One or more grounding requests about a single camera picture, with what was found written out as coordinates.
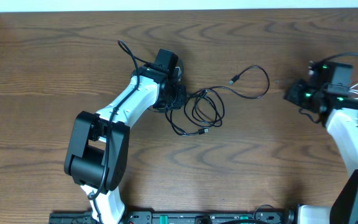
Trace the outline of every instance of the usb connector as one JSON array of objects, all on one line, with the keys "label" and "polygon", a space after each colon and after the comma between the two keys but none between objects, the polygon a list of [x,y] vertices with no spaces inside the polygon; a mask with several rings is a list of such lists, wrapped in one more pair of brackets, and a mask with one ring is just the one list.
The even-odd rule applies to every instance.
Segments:
[{"label": "usb connector", "polygon": [[209,129],[208,128],[202,128],[198,130],[198,134],[205,134],[208,133]]},{"label": "usb connector", "polygon": [[230,84],[230,85],[233,85],[233,83],[235,83],[239,78],[240,78],[239,75],[234,76],[234,77],[229,81],[229,84]]}]

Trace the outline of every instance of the wood grain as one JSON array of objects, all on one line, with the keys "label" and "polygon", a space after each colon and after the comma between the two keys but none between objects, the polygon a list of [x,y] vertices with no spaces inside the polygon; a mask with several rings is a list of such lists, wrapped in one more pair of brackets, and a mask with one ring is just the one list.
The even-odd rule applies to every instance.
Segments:
[{"label": "wood grain", "polygon": [[[0,14],[0,223],[89,209],[63,161],[76,115],[104,107],[129,82],[133,64],[117,39],[146,60],[159,48],[174,51],[189,91],[227,85],[252,64],[272,81],[259,100],[220,91],[223,127],[202,136],[177,136],[162,114],[146,111],[131,131],[120,186],[127,205],[230,211],[334,202],[347,181],[336,145],[282,97],[307,77],[310,60],[358,52],[358,9]],[[342,61],[357,65],[358,81],[358,58]],[[248,95],[265,87],[260,72],[234,85]]]}]

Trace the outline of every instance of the green terminal block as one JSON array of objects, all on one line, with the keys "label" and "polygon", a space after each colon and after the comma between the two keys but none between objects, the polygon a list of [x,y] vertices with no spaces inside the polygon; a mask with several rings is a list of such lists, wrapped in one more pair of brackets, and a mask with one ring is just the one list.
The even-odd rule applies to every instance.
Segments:
[{"label": "green terminal block", "polygon": [[240,219],[243,220],[243,219],[249,219],[249,218],[247,216],[242,216],[242,217],[240,217]]},{"label": "green terminal block", "polygon": [[168,215],[160,216],[160,224],[168,224]]}]

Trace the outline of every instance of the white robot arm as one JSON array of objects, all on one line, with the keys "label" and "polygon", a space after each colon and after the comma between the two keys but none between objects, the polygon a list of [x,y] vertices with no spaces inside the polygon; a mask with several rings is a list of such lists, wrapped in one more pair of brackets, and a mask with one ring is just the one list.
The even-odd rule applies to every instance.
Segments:
[{"label": "white robot arm", "polygon": [[[112,109],[135,88],[136,83],[137,77],[132,77],[128,87],[113,102],[105,108],[98,110],[96,114],[100,114],[99,117],[101,119],[108,121]],[[157,102],[159,89],[160,85],[155,83],[154,80],[140,76],[138,90],[120,106],[115,117],[113,117],[113,123],[122,122],[132,128],[142,113]],[[99,140],[106,142],[106,138],[103,137],[99,138]],[[97,191],[96,188],[89,185],[82,185],[81,188],[87,195]],[[124,214],[125,205],[121,201],[118,187],[115,190],[109,190],[107,194],[100,194],[95,200],[104,223],[116,224],[119,222]],[[94,203],[91,202],[91,206],[93,211],[92,217],[98,220],[97,209],[95,209]]]},{"label": "white robot arm", "polygon": [[[155,62],[137,68],[128,87],[113,102],[95,114],[83,111],[77,116],[65,172],[81,185],[90,199],[93,219],[117,224],[125,211],[118,185],[126,168],[129,131],[142,113],[150,106],[174,110],[185,103],[186,88],[178,84],[183,74],[180,67],[176,67],[177,61],[174,53],[160,49]],[[108,156],[88,144],[88,140],[106,142],[106,138],[109,138]]]},{"label": "white robot arm", "polygon": [[297,224],[358,223],[358,101],[349,98],[352,66],[322,60],[310,69],[309,82],[298,80],[285,99],[319,114],[350,178],[332,207],[300,206]]}]

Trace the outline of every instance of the black bracket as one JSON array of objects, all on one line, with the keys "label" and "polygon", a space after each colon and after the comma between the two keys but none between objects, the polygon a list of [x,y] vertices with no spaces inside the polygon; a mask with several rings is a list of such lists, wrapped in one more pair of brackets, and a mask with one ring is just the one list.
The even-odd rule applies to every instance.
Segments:
[{"label": "black bracket", "polygon": [[169,50],[160,49],[154,63],[146,63],[139,68],[142,76],[151,78],[160,85],[157,102],[153,105],[156,110],[179,110],[186,101],[186,86],[179,85],[183,71],[179,73],[176,67],[178,56]]},{"label": "black bracket", "polygon": [[347,181],[329,214],[330,223],[358,224],[358,170]]},{"label": "black bracket", "polygon": [[[75,119],[70,144],[65,159],[65,173],[72,176],[74,183],[98,188],[104,169],[104,151],[90,146],[89,140],[97,141],[106,137],[107,121],[98,114],[82,111]],[[111,143],[109,146],[108,174],[101,193],[114,190],[124,175],[129,145],[130,127],[124,123],[111,126]]]},{"label": "black bracket", "polygon": [[350,108],[358,110],[358,100],[349,98],[349,84],[353,66],[324,62],[312,66],[309,81],[298,80],[284,96],[284,99],[302,109],[319,114],[323,126],[333,109]]}]

